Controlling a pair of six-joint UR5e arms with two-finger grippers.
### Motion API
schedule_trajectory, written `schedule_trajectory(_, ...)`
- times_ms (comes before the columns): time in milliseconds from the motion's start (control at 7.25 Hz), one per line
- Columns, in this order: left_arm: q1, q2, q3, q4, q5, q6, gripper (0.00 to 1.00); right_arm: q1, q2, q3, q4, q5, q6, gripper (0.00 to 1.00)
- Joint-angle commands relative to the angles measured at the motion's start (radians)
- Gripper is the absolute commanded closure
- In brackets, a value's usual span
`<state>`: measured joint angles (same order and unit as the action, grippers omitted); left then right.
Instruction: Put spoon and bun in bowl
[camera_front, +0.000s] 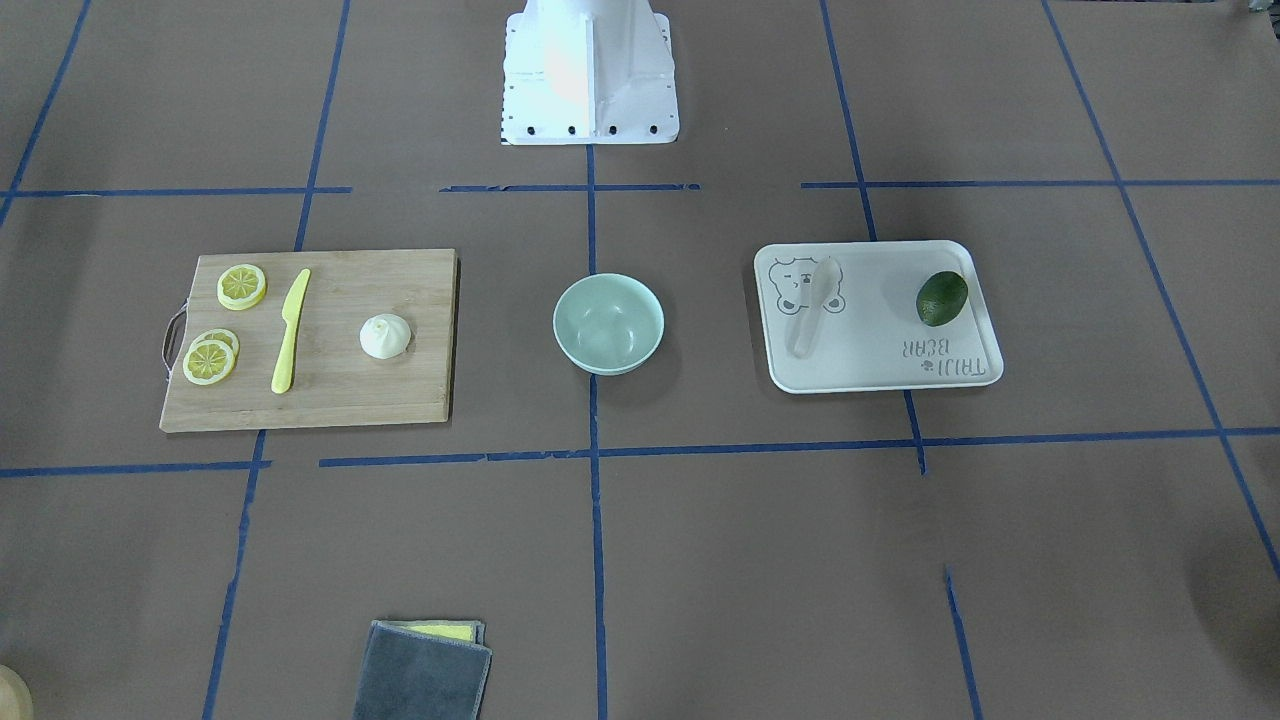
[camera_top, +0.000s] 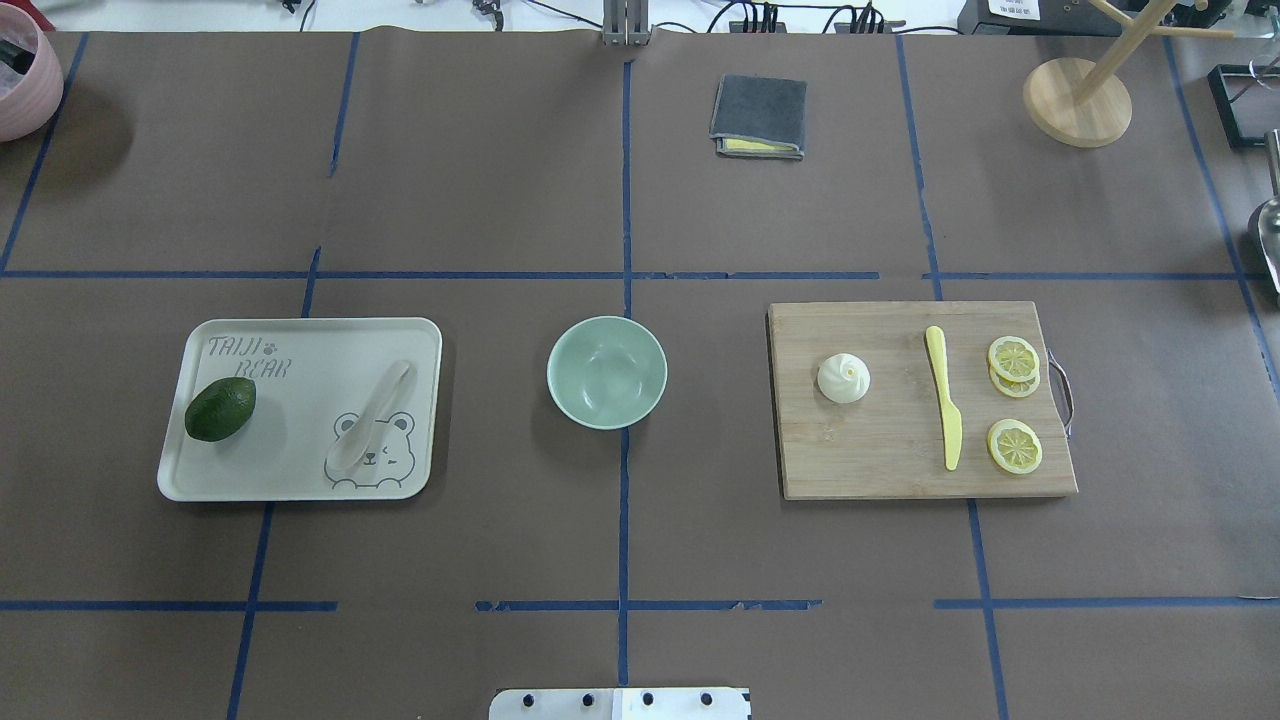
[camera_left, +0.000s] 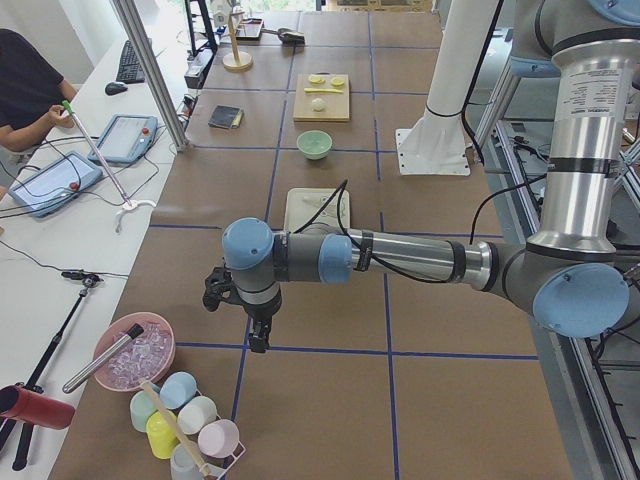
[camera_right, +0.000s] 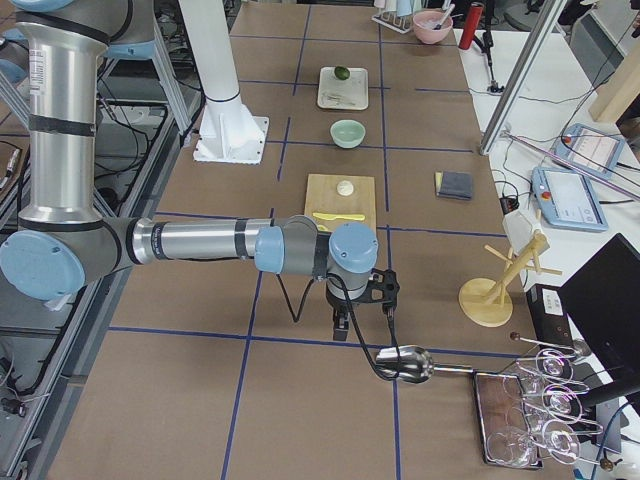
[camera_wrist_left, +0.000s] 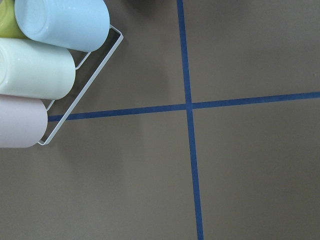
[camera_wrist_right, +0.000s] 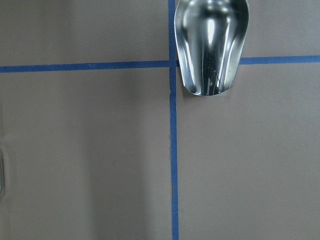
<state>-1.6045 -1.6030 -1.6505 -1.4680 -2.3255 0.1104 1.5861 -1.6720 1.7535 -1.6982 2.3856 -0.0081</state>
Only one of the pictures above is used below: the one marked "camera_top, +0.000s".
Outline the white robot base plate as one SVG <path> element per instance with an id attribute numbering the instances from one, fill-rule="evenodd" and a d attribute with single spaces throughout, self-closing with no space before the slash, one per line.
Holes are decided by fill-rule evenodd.
<path id="1" fill-rule="evenodd" d="M 506 689 L 489 719 L 751 719 L 748 688 L 616 687 Z"/>

